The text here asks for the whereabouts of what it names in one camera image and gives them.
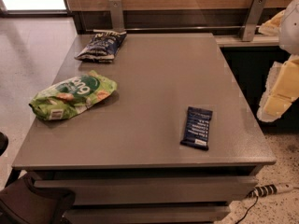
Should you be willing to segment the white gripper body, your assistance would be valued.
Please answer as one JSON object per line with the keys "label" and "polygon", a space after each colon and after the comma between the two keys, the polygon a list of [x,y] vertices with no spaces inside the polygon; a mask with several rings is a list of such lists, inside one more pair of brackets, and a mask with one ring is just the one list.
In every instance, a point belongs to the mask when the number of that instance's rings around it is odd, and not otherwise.
{"label": "white gripper body", "polygon": [[285,9],[278,37],[282,49],[299,55],[299,0],[292,0]]}

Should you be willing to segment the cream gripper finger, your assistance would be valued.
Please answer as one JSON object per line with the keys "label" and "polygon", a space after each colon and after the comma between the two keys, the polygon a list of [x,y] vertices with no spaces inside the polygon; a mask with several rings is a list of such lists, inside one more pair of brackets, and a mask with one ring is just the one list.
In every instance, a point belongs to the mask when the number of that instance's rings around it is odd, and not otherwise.
{"label": "cream gripper finger", "polygon": [[263,35],[278,35],[281,20],[283,18],[285,11],[282,10],[276,14],[272,19],[264,22],[258,29],[258,32]]}
{"label": "cream gripper finger", "polygon": [[280,119],[298,98],[299,56],[291,55],[285,63],[274,62],[270,68],[257,118],[263,122],[274,122]]}

